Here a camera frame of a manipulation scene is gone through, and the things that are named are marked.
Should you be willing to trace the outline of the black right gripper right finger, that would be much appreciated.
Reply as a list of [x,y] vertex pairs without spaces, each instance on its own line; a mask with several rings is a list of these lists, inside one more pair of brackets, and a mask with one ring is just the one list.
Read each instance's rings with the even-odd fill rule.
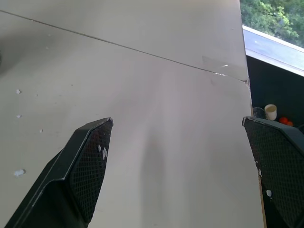
[[262,183],[289,228],[304,228],[304,134],[276,121],[244,117]]

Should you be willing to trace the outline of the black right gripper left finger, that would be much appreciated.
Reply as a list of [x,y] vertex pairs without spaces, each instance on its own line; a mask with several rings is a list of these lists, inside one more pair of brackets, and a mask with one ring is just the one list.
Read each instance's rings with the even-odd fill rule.
[[88,228],[103,184],[112,118],[76,129],[4,228]]

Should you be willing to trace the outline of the white cup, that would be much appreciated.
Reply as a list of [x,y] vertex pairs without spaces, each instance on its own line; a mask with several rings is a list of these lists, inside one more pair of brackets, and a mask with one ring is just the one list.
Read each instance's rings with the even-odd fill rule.
[[266,113],[266,118],[268,120],[274,121],[277,118],[277,106],[274,104],[267,104],[264,107]]

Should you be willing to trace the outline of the dark round container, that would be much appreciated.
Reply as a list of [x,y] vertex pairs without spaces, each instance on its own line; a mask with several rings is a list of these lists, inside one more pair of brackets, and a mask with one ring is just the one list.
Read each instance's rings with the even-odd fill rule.
[[253,116],[260,119],[266,119],[266,113],[264,109],[260,107],[253,108]]

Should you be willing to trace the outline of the grey window sill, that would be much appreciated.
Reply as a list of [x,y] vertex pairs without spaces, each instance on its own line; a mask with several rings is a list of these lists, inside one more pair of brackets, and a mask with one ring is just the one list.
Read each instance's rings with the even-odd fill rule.
[[246,55],[304,77],[304,48],[242,26]]

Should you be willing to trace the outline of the clear tape piece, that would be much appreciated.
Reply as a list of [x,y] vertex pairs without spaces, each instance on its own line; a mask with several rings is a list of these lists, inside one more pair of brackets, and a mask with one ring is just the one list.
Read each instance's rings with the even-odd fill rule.
[[228,64],[226,62],[212,59],[207,56],[202,56],[202,66],[203,66],[203,69],[205,69],[207,71],[217,73],[220,75],[224,75],[224,76],[228,75],[228,70],[227,70]]

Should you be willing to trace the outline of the green trees outside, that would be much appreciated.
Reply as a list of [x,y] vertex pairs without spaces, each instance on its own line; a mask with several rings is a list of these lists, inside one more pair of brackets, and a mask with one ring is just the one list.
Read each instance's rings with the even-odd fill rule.
[[304,48],[304,0],[240,0],[243,25]]

